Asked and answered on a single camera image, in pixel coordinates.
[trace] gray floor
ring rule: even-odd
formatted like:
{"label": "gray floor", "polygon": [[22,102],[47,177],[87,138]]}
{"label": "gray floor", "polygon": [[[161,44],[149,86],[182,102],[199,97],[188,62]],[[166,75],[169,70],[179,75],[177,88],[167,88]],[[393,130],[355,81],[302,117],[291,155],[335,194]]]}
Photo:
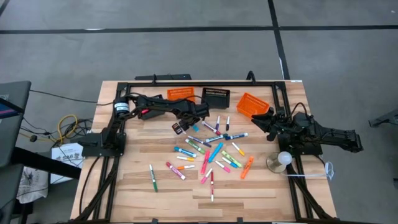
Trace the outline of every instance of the gray floor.
{"label": "gray floor", "polygon": [[[395,0],[278,0],[281,26],[398,24]],[[3,29],[271,25],[266,0],[11,0]],[[312,113],[325,126],[356,129],[365,151],[324,147],[336,174],[330,182],[344,220],[396,223],[398,129],[368,119],[398,108],[398,30],[283,31],[292,79],[303,80]],[[190,73],[195,79],[281,79],[272,31],[151,34],[0,35],[0,82],[32,81],[32,89],[96,100],[102,80]],[[26,118],[54,130],[65,114],[90,118],[95,106],[32,93]],[[49,144],[18,139],[35,152]],[[29,222],[69,218],[77,182],[50,189]]]}

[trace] orange tray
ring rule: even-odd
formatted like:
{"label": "orange tray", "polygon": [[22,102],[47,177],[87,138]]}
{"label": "orange tray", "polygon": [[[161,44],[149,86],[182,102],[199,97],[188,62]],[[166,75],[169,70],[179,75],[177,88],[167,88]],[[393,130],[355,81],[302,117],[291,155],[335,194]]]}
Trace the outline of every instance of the orange tray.
{"label": "orange tray", "polygon": [[[168,100],[184,99],[188,96],[193,96],[194,94],[195,94],[195,91],[194,91],[193,87],[171,89],[171,90],[167,90],[167,99]],[[189,97],[188,100],[196,103],[195,97]]]}
{"label": "orange tray", "polygon": [[236,108],[238,112],[251,118],[252,115],[266,113],[269,109],[269,104],[249,93],[244,93]]}

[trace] light bulb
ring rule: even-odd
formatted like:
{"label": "light bulb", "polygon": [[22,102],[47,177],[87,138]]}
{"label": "light bulb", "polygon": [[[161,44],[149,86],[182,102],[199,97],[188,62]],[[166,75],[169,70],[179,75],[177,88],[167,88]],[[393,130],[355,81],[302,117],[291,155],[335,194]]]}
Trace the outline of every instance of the light bulb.
{"label": "light bulb", "polygon": [[292,155],[290,155],[288,152],[281,152],[278,155],[278,161],[282,165],[289,165],[292,162]]}

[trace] wooden table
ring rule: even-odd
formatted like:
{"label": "wooden table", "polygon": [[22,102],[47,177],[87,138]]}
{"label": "wooden table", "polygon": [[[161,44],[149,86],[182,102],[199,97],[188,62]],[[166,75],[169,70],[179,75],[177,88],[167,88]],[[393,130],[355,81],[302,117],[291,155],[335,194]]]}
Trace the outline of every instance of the wooden table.
{"label": "wooden table", "polygon": [[[116,81],[105,81],[99,94],[99,103],[108,103],[114,100]],[[302,82],[286,81],[290,107],[302,102],[308,102]],[[153,96],[162,94],[167,96],[167,89],[173,87],[137,87],[131,91]],[[112,222],[149,222],[158,218],[160,222],[235,222],[237,217],[244,221],[292,221],[294,211],[288,180],[285,176],[274,174],[267,169],[266,158],[272,152],[278,152],[278,143],[266,140],[266,135],[249,118],[236,111],[243,93],[250,94],[265,100],[274,106],[271,88],[269,87],[215,87],[231,90],[230,106],[226,110],[210,110],[210,117],[206,121],[215,126],[217,116],[221,116],[220,131],[225,132],[226,118],[231,117],[228,134],[249,133],[248,137],[233,140],[246,153],[245,157],[239,155],[232,146],[232,141],[225,141],[223,149],[245,164],[249,156],[254,156],[254,163],[244,180],[240,179],[242,169],[231,167],[231,173],[225,172],[217,164],[208,165],[213,168],[215,177],[215,201],[210,200],[210,181],[200,184],[200,174],[204,155],[198,154],[195,162],[181,161],[176,156],[184,156],[174,152],[174,146],[180,146],[189,151],[195,151],[185,143],[185,135],[177,136],[171,129],[176,122],[171,113],[149,119],[147,121],[130,119],[126,123],[127,145],[121,158],[118,180],[114,196]],[[200,87],[195,87],[195,94],[201,95]],[[104,128],[111,117],[112,105],[97,106],[95,111],[93,131],[98,133]],[[187,133],[200,139],[206,139],[214,134],[201,124],[200,131],[195,133],[189,129]],[[211,151],[215,149],[218,141],[212,143]],[[216,156],[221,160],[221,153]],[[95,158],[88,158],[84,162],[80,181],[76,192],[75,203],[71,218],[78,216],[80,194],[86,179],[88,169]],[[303,167],[306,174],[324,173],[322,163],[313,156],[303,156]],[[183,165],[196,165],[196,168],[183,170],[187,177],[182,181],[168,167],[170,161],[175,167]],[[149,164],[152,164],[159,192],[154,192]],[[94,166],[84,192],[83,208],[90,202],[98,188],[101,173],[102,159]],[[325,177],[307,178],[309,191],[318,203],[331,216],[336,216],[335,208],[330,194],[328,182]],[[104,217],[106,192],[103,197],[100,218]],[[300,210],[305,217],[302,195],[298,190]]]}

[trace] white cable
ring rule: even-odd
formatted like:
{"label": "white cable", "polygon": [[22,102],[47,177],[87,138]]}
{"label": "white cable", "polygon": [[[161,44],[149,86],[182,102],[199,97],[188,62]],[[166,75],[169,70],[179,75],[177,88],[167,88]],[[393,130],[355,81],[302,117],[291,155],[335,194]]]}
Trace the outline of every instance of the white cable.
{"label": "white cable", "polygon": [[327,177],[329,180],[333,178],[335,171],[331,162],[325,163],[325,174],[282,174],[287,177]]}

